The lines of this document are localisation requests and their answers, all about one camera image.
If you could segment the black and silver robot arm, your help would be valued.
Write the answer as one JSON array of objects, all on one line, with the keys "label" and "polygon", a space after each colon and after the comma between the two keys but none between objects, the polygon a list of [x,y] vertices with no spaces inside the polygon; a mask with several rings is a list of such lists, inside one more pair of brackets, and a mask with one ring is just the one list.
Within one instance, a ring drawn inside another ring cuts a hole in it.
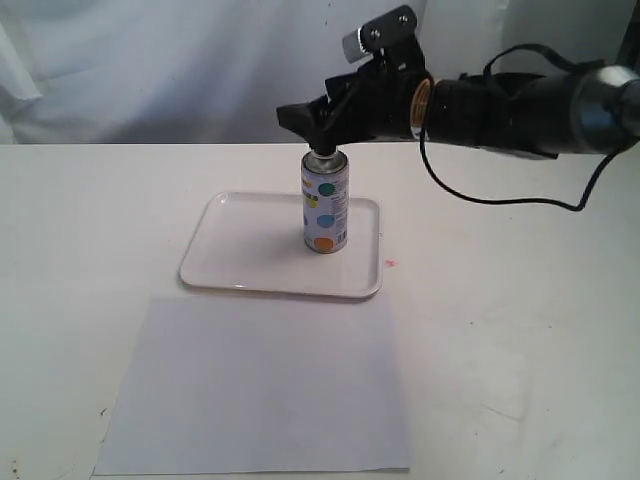
[{"label": "black and silver robot arm", "polygon": [[543,76],[495,73],[435,80],[413,37],[374,53],[352,74],[326,80],[325,95],[280,106],[281,127],[321,155],[344,144],[411,138],[525,158],[609,154],[639,138],[639,76],[600,61],[572,63],[539,44],[558,68]]}]

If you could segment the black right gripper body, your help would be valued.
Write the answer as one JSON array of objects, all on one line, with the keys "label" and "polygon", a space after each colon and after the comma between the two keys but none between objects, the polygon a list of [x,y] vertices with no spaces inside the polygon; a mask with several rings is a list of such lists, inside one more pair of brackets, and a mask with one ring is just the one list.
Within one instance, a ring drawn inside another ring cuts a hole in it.
[{"label": "black right gripper body", "polygon": [[374,140],[412,140],[411,102],[427,78],[425,57],[415,39],[404,39],[376,52],[357,71],[369,81],[351,100],[329,100],[326,132],[338,145]]}]

